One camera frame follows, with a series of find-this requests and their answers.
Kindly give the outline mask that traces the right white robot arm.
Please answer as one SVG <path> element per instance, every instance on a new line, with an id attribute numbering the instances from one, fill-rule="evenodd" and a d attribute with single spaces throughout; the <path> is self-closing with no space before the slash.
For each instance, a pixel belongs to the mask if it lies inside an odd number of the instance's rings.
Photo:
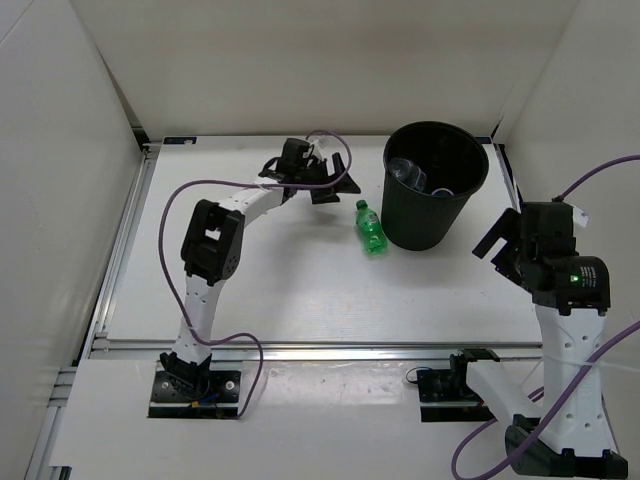
<path id="1" fill-rule="evenodd" d="M 542 338 L 543 401 L 537 405 L 492 351 L 465 349 L 450 358 L 449 387 L 460 399 L 476 396 L 504 429 L 506 458 L 483 473 L 506 468 L 523 476 L 625 479 L 628 462 L 612 450 L 602 400 L 601 356 L 624 339 L 602 339 L 611 306 L 609 272 L 576 250 L 575 229 L 585 214 L 560 202 L 508 208 L 474 248 L 497 273 L 530 294 Z"/>

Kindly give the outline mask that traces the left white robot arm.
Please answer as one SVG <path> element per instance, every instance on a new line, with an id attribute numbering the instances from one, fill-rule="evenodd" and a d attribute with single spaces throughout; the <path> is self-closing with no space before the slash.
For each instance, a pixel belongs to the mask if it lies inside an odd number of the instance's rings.
<path id="1" fill-rule="evenodd" d="M 239 266 L 246 227 L 301 191 L 315 204 L 335 203 L 342 194 L 360 191 L 350 176 L 352 153 L 325 158 L 318 137 L 287 139 L 254 182 L 236 182 L 235 194 L 194 206 L 180 249 L 186 290 L 180 294 L 176 286 L 169 287 L 181 312 L 180 330 L 171 351 L 160 356 L 170 383 L 190 402 L 213 392 L 213 321 L 222 288 Z"/>

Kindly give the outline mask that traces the blue label water bottle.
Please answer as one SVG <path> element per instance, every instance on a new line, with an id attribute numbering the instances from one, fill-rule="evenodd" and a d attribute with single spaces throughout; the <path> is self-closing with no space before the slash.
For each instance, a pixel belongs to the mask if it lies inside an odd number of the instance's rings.
<path id="1" fill-rule="evenodd" d="M 453 196 L 454 193 L 448 188 L 441 187 L 441 188 L 437 188 L 437 189 L 433 190 L 431 192 L 431 195 L 432 196 L 445 196 L 445 197 L 448 197 L 448 196 Z"/>

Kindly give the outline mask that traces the white orange label bottle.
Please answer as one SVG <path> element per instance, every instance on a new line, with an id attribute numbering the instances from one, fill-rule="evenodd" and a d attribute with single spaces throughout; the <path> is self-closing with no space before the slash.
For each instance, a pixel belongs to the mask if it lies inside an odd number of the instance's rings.
<path id="1" fill-rule="evenodd" d="M 388 167 L 392 175 L 405 186 L 417 192 L 423 192 L 426 185 L 426 174 L 409 159 L 392 158 Z"/>

